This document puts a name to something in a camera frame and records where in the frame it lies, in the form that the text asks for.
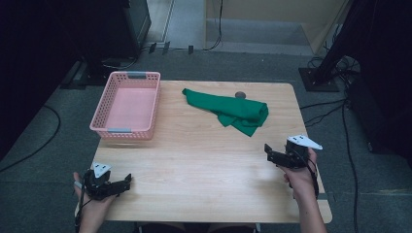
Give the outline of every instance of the hand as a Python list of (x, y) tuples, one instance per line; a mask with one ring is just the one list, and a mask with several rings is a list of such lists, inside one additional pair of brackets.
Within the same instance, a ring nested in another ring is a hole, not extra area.
[[(82, 182), (78, 173), (73, 174), (73, 178), (77, 182)], [(74, 185), (76, 194), (81, 198), (82, 190)], [(97, 232), (100, 225), (103, 223), (104, 218), (109, 211), (110, 205), (116, 199), (116, 196), (106, 197), (101, 201), (91, 200), (88, 195), (84, 194), (83, 209), (82, 209), (82, 222), (80, 226), (81, 233), (94, 233)]]
[[(309, 159), (308, 164), (313, 172), (316, 171), (316, 153), (308, 148)], [(310, 171), (304, 167), (300, 169), (289, 169), (279, 166), (285, 172), (284, 178), (286, 183), (290, 183), (293, 187), (293, 197), (299, 201), (302, 197), (315, 197), (315, 188)]]

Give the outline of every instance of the green cloth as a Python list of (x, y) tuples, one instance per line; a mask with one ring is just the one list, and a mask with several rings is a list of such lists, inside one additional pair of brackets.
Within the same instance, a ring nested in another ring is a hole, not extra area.
[(269, 115), (266, 103), (259, 101), (211, 95), (187, 88), (182, 93), (186, 95), (188, 104), (211, 111), (218, 116), (224, 127), (232, 125), (249, 137), (263, 125)]

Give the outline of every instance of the person's left hand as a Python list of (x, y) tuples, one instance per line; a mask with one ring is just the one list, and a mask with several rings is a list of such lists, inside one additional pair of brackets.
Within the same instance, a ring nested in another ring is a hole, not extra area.
[[(74, 173), (73, 178), (76, 182), (82, 182), (80, 179), (79, 173)], [(82, 190), (74, 185), (76, 194), (79, 198), (81, 198)], [(84, 201), (83, 201), (83, 208), (82, 208), (82, 222), (80, 226), (80, 232), (84, 233), (91, 233), (97, 232), (100, 225), (103, 223), (104, 218), (109, 211), (109, 208), (113, 201), (116, 199), (116, 196), (109, 196), (101, 201), (91, 200), (90, 197), (85, 193), (84, 194)]]

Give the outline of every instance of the gray carpet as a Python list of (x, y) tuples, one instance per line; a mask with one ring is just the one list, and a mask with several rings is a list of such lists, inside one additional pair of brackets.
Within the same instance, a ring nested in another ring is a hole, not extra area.
[[(300, 106), (336, 100), (338, 93), (306, 92), (297, 68), (311, 57), (185, 50), (144, 52), (129, 70), (158, 71), (163, 80), (202, 80), (291, 83)], [(55, 138), (33, 157), (1, 173), (0, 232), (74, 232), (77, 198), (72, 196), (72, 173), (91, 164), (99, 137), (89, 130), (103, 86), (85, 90), (57, 89), (47, 105), (61, 117)], [(302, 110), (304, 120), (334, 106)], [(410, 232), (412, 229), (412, 171), (394, 154), (372, 154), (351, 110), (345, 110), (352, 156), (359, 179), (359, 232)], [(40, 147), (57, 126), (56, 116), (43, 108), (26, 128), (0, 169)], [(329, 232), (354, 232), (354, 178), (346, 152), (342, 112), (308, 128), (324, 146), (321, 171), (333, 221)], [(100, 232), (131, 233), (131, 222), (107, 221)], [(297, 224), (263, 224), (263, 233), (299, 232)]]

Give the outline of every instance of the forearm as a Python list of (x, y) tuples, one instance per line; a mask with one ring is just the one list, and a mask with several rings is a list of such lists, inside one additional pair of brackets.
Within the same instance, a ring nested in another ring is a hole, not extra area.
[(300, 232), (326, 232), (324, 220), (315, 195), (296, 198), (299, 207)]

